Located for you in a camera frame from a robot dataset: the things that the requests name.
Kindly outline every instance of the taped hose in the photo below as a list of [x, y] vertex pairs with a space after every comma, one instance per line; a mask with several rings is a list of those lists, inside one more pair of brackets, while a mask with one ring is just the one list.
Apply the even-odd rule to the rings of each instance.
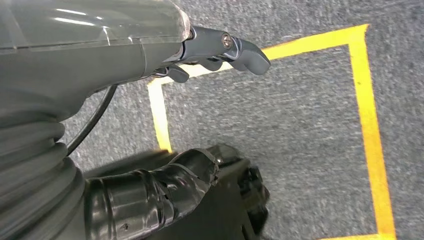
[[138, 240], [190, 214], [217, 182], [215, 157], [192, 149], [153, 170], [92, 178], [85, 196], [87, 240]]

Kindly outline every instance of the black power cord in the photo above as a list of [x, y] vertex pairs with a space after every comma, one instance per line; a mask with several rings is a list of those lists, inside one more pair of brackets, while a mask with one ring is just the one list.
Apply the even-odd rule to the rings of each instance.
[[84, 125], [84, 127], [78, 132], [78, 134], [68, 143], [67, 155], [69, 156], [87, 137], [87, 135], [93, 130], [94, 126], [99, 122], [100, 118], [105, 113], [112, 98], [117, 90], [118, 85], [112, 85], [107, 88], [106, 93], [103, 96], [100, 104], [98, 105], [95, 112], [91, 115], [90, 119]]

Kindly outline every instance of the cord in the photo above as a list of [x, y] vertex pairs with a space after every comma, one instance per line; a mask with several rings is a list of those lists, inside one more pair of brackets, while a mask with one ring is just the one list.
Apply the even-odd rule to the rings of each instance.
[[78, 132], [78, 134], [70, 141], [70, 143], [68, 143], [66, 156], [69, 156], [83, 142], [87, 135], [93, 130], [94, 126], [99, 122], [100, 118], [103, 116], [109, 104], [111, 103], [117, 87], [117, 85], [112, 85], [107, 88], [106, 93], [104, 94], [103, 99], [101, 100], [95, 112], [91, 115], [90, 119]]

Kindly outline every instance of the yellow tape line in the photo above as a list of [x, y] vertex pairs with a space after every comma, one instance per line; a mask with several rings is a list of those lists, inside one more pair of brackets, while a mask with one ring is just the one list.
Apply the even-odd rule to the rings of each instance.
[[384, 240], [379, 234], [358, 235], [358, 236], [343, 236], [334, 238], [324, 238], [321, 240]]
[[385, 239], [396, 239], [365, 31], [351, 39], [349, 52], [377, 231]]
[[[343, 45], [349, 46], [378, 234], [327, 238], [327, 240], [396, 240], [395, 224], [368, 62], [367, 45], [365, 42], [367, 27], [368, 24], [364, 24], [330, 31], [263, 49], [263, 52], [270, 60], [275, 60]], [[190, 77], [211, 73], [201, 66], [183, 66], [183, 68], [189, 73]], [[231, 66], [226, 63], [217, 72], [230, 68]], [[170, 152], [172, 149], [162, 85], [171, 82], [172, 79], [168, 77], [157, 78], [148, 85], [150, 106], [159, 147], [161, 149], [167, 149]]]

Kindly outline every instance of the yellow tape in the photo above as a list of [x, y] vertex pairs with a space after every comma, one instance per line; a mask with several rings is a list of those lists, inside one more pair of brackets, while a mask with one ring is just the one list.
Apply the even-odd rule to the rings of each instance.
[[385, 239], [395, 239], [395, 223], [374, 102], [365, 32], [351, 40], [349, 52], [377, 231], [386, 237]]
[[[367, 27], [368, 25], [364, 24], [330, 31], [263, 49], [263, 52], [270, 60], [275, 60], [342, 45], [349, 46], [377, 234], [327, 238], [326, 240], [396, 240], [395, 224], [368, 62], [367, 45], [365, 42]], [[211, 73], [200, 66], [183, 66], [183, 68], [190, 74], [190, 77]], [[230, 68], [231, 66], [229, 64], [224, 64], [219, 71]], [[167, 77], [158, 78], [148, 85], [157, 141], [161, 149], [167, 149], [170, 152], [172, 149], [162, 85], [171, 82], [172, 80]]]
[[384, 240], [379, 234], [323, 238], [321, 240]]

